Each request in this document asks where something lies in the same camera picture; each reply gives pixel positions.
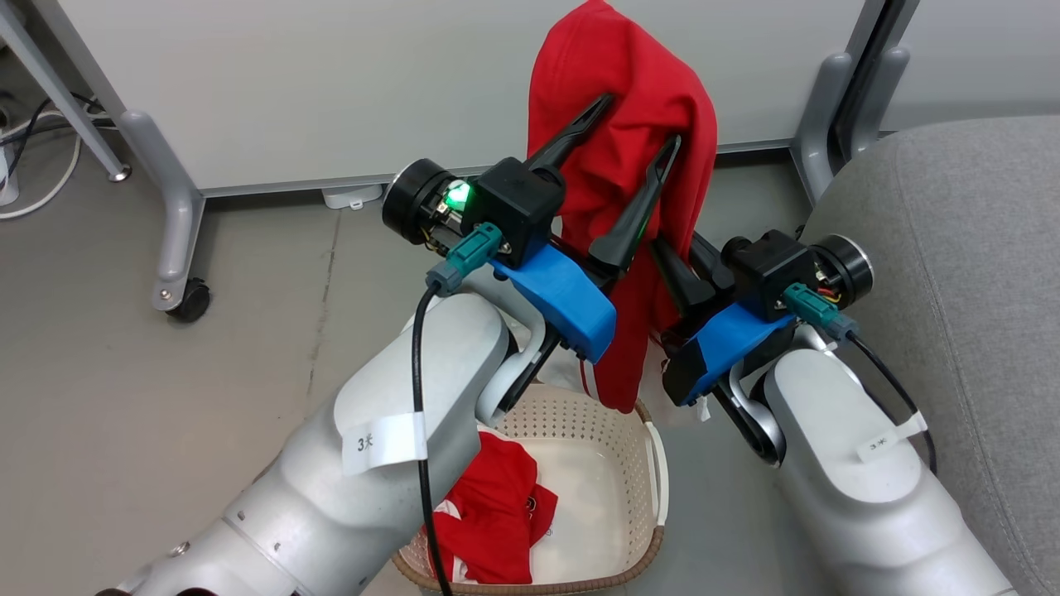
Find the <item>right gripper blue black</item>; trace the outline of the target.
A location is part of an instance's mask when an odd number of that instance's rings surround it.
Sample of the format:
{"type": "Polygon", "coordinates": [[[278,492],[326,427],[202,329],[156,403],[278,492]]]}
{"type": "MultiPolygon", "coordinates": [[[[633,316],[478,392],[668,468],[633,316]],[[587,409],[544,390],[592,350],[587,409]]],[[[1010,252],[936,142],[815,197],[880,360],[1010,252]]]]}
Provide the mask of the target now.
{"type": "Polygon", "coordinates": [[[735,301],[734,276],[704,236],[693,233],[688,261],[665,238],[651,242],[662,283],[679,313],[678,321],[660,335],[666,355],[662,388],[675,405],[696,403],[738,363],[761,365],[776,358],[799,322],[813,325],[840,344],[859,331],[845,309],[871,292],[870,258],[843,235],[803,245],[817,262],[818,288],[789,286],[781,302],[784,316],[768,322],[735,301]]]}

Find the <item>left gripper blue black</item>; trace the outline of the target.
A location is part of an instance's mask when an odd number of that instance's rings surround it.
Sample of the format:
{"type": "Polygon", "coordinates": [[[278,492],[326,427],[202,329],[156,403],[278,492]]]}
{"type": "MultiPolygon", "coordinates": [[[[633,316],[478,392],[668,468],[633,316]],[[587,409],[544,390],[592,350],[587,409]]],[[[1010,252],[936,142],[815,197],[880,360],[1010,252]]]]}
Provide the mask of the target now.
{"type": "MultiPolygon", "coordinates": [[[[527,158],[527,168],[545,180],[560,180],[561,166],[605,121],[614,104],[610,92],[599,95],[544,147],[527,158]]],[[[670,136],[646,166],[643,185],[606,234],[595,238],[588,257],[610,276],[624,276],[658,206],[662,186],[674,165],[682,137],[670,136]]],[[[580,358],[598,362],[614,337],[616,310],[610,298],[576,262],[556,249],[552,238],[519,269],[506,267],[497,257],[510,252],[499,228],[492,223],[462,233],[461,216],[470,182],[428,159],[405,166],[383,193],[383,222],[414,245],[425,245],[442,257],[426,276],[436,296],[453,295],[484,265],[510,281],[514,288],[556,331],[580,358]]]]}

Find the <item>large red garment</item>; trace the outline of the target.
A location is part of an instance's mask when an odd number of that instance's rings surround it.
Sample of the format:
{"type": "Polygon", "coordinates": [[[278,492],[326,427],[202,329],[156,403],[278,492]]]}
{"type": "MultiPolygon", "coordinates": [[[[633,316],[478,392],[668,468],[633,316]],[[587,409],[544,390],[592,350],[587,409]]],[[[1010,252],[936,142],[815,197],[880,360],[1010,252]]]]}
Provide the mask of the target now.
{"type": "Polygon", "coordinates": [[[677,308],[650,253],[665,238],[688,256],[718,155],[718,122],[696,72],[605,0],[586,0],[547,34],[530,82],[528,151],[537,152],[598,97],[614,98],[605,120],[561,166],[566,181],[561,236],[579,255],[614,225],[651,160],[673,136],[681,147],[631,269],[610,299],[614,340],[580,381],[610,410],[633,411],[648,345],[677,321],[677,308]]]}

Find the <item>cream perforated laundry basket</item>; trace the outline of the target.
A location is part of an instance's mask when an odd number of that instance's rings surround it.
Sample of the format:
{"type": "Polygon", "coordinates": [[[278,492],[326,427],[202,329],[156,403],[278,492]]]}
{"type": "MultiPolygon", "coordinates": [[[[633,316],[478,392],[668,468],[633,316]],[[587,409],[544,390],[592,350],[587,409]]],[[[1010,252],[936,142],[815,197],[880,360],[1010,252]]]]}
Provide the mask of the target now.
{"type": "Polygon", "coordinates": [[[537,461],[559,507],[530,550],[530,584],[460,582],[450,585],[453,596],[576,596],[620,588],[651,565],[670,487],[662,438],[644,404],[624,414],[533,384],[499,433],[537,461]]]}

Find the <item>small white plastic floor foot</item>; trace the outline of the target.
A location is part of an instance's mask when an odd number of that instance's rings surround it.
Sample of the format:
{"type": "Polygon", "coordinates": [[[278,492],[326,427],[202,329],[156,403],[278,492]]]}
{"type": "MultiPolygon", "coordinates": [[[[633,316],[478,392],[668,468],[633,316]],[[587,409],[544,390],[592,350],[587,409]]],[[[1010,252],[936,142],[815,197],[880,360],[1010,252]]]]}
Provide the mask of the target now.
{"type": "Polygon", "coordinates": [[[321,190],[323,201],[333,210],[360,210],[367,203],[382,199],[386,185],[332,186],[321,190]]]}

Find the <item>white paper label tape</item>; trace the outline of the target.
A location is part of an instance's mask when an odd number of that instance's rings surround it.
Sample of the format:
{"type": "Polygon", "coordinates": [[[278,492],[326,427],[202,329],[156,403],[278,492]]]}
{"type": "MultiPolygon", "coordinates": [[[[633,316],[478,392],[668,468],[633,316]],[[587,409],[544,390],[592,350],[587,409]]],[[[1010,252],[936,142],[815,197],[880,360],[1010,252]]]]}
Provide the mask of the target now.
{"type": "Polygon", "coordinates": [[[342,474],[352,478],[386,464],[428,458],[424,411],[379,416],[340,432],[342,474]]]}
{"type": "Polygon", "coordinates": [[[882,457],[886,450],[922,433],[928,433],[928,422],[925,422],[922,411],[914,411],[904,423],[893,425],[890,430],[882,431],[878,436],[858,445],[856,455],[862,463],[870,463],[870,461],[882,457]]]}

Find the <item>grey fabric sofa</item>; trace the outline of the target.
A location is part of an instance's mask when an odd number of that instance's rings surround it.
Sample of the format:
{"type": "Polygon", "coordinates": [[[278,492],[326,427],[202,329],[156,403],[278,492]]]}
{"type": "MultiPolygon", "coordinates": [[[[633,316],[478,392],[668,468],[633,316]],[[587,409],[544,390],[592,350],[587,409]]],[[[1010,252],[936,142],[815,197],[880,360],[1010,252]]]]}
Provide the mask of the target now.
{"type": "Polygon", "coordinates": [[[923,411],[937,476],[1019,596],[1060,596],[1060,113],[896,132],[805,226],[850,238],[850,310],[923,411]]]}

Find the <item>white partition panel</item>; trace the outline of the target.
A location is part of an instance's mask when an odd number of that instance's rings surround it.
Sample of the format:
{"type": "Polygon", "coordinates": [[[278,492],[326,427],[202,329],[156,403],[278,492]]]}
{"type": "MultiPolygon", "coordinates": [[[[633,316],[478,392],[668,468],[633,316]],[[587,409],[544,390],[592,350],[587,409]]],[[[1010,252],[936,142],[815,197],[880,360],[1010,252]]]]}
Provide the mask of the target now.
{"type": "MultiPolygon", "coordinates": [[[[865,0],[607,0],[689,67],[724,150],[795,135],[865,0]]],[[[110,112],[207,194],[525,154],[529,82],[583,0],[31,0],[110,112]]]]}
{"type": "Polygon", "coordinates": [[[919,0],[882,132],[1060,113],[1060,0],[919,0]]]}

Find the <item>red garment with white print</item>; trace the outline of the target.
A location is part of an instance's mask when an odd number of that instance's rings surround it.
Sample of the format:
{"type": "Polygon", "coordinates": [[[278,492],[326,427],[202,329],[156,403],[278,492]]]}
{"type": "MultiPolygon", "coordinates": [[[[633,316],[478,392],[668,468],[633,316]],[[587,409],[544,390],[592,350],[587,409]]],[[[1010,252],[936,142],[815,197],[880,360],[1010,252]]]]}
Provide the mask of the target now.
{"type": "Polygon", "coordinates": [[[517,441],[481,426],[479,453],[434,510],[443,574],[457,584],[532,584],[532,548],[552,528],[559,497],[517,441]]]}

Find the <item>black caster wheel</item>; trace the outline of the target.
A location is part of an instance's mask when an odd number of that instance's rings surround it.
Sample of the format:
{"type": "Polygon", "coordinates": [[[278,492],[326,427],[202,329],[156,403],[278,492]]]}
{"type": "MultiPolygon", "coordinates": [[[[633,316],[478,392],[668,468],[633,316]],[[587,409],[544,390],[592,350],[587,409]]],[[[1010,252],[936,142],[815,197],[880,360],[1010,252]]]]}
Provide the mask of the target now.
{"type": "Polygon", "coordinates": [[[181,303],[167,310],[166,315],[178,325],[193,325],[207,313],[211,301],[212,294],[207,283],[201,278],[194,276],[186,283],[181,303]]]}

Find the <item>grey partition foot with caster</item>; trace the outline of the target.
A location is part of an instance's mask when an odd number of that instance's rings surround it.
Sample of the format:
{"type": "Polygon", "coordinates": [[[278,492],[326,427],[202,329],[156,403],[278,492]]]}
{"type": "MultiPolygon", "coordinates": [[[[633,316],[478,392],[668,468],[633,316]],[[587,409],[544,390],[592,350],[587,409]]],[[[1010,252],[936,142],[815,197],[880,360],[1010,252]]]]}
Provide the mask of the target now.
{"type": "Polygon", "coordinates": [[[164,228],[152,304],[166,313],[181,303],[186,283],[194,278],[190,265],[200,233],[205,197],[149,113],[126,110],[118,120],[118,128],[161,192],[164,204],[164,228]]]}

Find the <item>grey metal table leg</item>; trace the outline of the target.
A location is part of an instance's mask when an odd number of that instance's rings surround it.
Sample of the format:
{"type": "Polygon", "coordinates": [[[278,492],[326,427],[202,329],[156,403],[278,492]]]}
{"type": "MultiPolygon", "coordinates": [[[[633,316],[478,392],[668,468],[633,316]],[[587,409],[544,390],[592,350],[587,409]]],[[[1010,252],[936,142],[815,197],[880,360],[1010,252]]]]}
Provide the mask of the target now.
{"type": "Polygon", "coordinates": [[[12,50],[12,53],[22,62],[29,75],[35,80],[46,92],[48,99],[56,106],[80,136],[80,142],[87,146],[99,163],[106,170],[108,179],[120,182],[128,179],[130,166],[122,163],[111,151],[109,144],[99,135],[87,113],[76,102],[76,97],[68,90],[63,80],[52,65],[46,60],[43,53],[26,33],[19,16],[8,0],[0,0],[0,38],[12,50]]]}

